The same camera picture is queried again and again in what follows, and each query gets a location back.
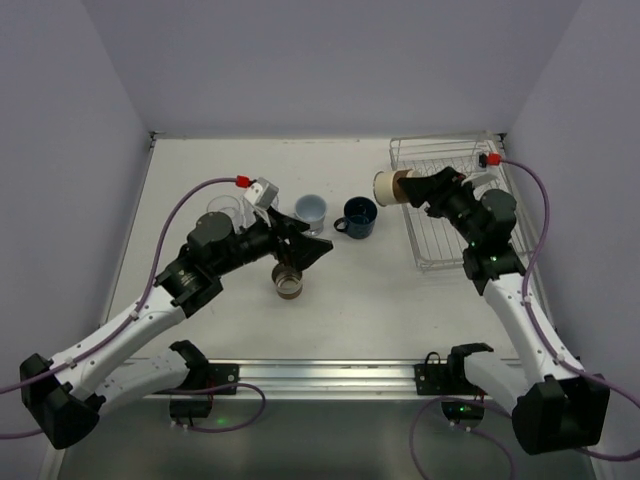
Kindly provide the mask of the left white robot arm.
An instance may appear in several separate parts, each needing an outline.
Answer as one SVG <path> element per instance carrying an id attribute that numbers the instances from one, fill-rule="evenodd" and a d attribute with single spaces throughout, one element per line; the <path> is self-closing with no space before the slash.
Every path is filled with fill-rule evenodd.
<path id="1" fill-rule="evenodd" d="M 205 214 L 177 258 L 127 310 L 51 358 L 33 354 L 24 360 L 22 403 L 51 445 L 62 450 L 78 443 L 101 415 L 146 395 L 209 387 L 209 363 L 189 341 L 176 341 L 147 361 L 128 361 L 219 295 L 224 275 L 266 256 L 297 272 L 311 267 L 333 244 L 307 235 L 308 228 L 274 208 L 241 232 L 227 215 Z"/>

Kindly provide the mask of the brown banded cup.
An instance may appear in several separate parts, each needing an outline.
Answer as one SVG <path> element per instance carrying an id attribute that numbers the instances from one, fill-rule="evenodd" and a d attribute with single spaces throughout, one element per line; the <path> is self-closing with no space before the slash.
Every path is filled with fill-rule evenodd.
<path id="1" fill-rule="evenodd" d="M 276 265 L 271 278 L 277 295 L 282 299 L 295 299 L 303 291 L 303 274 L 290 266 Z"/>
<path id="2" fill-rule="evenodd" d="M 373 179 L 376 203 L 381 207 L 408 203 L 408 197 L 399 186 L 399 180 L 419 176 L 420 172 L 414 169 L 377 172 Z"/>

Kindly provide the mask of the white ceramic footed cup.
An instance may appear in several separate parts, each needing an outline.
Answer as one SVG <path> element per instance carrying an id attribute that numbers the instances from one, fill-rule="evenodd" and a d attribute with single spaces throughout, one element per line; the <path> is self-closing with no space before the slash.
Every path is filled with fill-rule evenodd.
<path id="1" fill-rule="evenodd" d="M 304 195 L 294 205 L 295 217 L 309 225 L 306 234 L 310 236 L 318 236 L 323 232 L 326 213 L 327 203 L 319 195 Z"/>

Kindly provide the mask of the dark blue mug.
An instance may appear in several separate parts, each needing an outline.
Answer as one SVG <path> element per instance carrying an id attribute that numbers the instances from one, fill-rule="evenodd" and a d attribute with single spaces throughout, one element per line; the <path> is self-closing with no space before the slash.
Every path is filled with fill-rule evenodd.
<path id="1" fill-rule="evenodd" d="M 337 219 L 333 227 L 352 239 L 365 239 L 374 229 L 378 215 L 376 204 L 367 197 L 353 197 L 343 207 L 343 216 Z"/>

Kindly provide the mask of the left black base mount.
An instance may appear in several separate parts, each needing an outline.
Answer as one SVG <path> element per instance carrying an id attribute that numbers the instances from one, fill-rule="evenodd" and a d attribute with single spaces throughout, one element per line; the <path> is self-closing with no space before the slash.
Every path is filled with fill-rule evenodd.
<path id="1" fill-rule="evenodd" d="M 195 391 L 228 385 L 239 379 L 236 363 L 210 363 L 205 355 L 190 341 L 177 341 L 170 345 L 185 361 L 188 374 L 178 386 L 179 390 Z M 213 408 L 214 398 L 209 394 L 197 400 L 171 400 L 169 415 L 176 423 L 195 425 L 195 420 L 205 419 Z"/>

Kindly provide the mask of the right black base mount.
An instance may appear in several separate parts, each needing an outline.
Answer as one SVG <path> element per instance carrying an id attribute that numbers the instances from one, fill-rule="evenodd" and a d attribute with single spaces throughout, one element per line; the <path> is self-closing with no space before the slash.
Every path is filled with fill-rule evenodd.
<path id="1" fill-rule="evenodd" d="M 469 343 L 454 346 L 445 359 L 436 351 L 429 352 L 425 359 L 413 366 L 416 393 L 419 396 L 471 396 L 482 402 L 484 392 L 472 385 L 464 374 L 464 359 L 472 354 L 493 352 L 486 343 Z M 480 425 L 484 410 L 460 401 L 447 400 L 441 403 L 446 419 L 454 425 L 474 428 Z"/>

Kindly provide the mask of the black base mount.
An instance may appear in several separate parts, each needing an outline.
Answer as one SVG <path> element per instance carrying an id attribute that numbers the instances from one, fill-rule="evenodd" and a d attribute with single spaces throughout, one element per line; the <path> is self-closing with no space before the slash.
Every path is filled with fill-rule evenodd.
<path id="1" fill-rule="evenodd" d="M 177 341 L 170 345 L 185 361 L 188 374 L 178 386 L 179 390 L 195 391 L 228 385 L 239 379 L 236 363 L 210 363 L 205 355 L 190 341 Z M 213 408 L 214 398 L 209 394 L 197 400 L 171 400 L 169 415 L 176 423 L 195 425 L 195 420 L 205 419 Z"/>
<path id="2" fill-rule="evenodd" d="M 419 396 L 471 396 L 482 402 L 484 392 L 472 385 L 464 374 L 464 359 L 472 354 L 493 352 L 486 343 L 469 343 L 454 346 L 445 359 L 436 351 L 429 352 L 425 359 L 413 366 L 416 393 Z M 484 410 L 460 401 L 447 400 L 441 403 L 446 419 L 454 425 L 474 428 L 480 425 Z"/>

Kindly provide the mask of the clear faceted glass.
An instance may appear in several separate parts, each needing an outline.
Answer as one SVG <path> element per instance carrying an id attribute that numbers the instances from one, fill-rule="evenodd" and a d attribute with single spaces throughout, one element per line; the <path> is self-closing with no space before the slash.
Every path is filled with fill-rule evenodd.
<path id="1" fill-rule="evenodd" d="M 242 212 L 243 212 L 243 227 L 248 229 L 256 221 L 256 215 L 253 206 L 245 199 L 241 200 Z"/>

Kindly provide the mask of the aluminium mounting rail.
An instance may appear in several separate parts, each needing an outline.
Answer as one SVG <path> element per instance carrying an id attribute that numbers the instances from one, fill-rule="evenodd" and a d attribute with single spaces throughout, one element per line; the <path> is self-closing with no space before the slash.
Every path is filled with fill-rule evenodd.
<path id="1" fill-rule="evenodd" d="M 513 404 L 528 390 L 517 361 L 482 352 L 473 356 L 469 382 L 484 399 Z M 213 360 L 239 365 L 238 385 L 260 388 L 270 400 L 414 400 L 413 366 L 418 360 Z"/>

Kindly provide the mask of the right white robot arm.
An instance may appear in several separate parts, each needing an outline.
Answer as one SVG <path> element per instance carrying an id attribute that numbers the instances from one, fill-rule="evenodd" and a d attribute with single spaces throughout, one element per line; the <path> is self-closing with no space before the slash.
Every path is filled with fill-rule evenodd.
<path id="1" fill-rule="evenodd" d="M 465 355 L 457 372 L 509 413 L 526 453 L 597 444 L 610 390 L 582 376 L 582 364 L 568 352 L 529 288 L 511 244 L 516 199 L 500 189 L 476 196 L 473 183 L 451 167 L 430 176 L 404 173 L 396 184 L 402 202 L 448 220 L 467 241 L 465 274 L 501 321 L 522 368 L 516 374 L 480 351 Z"/>

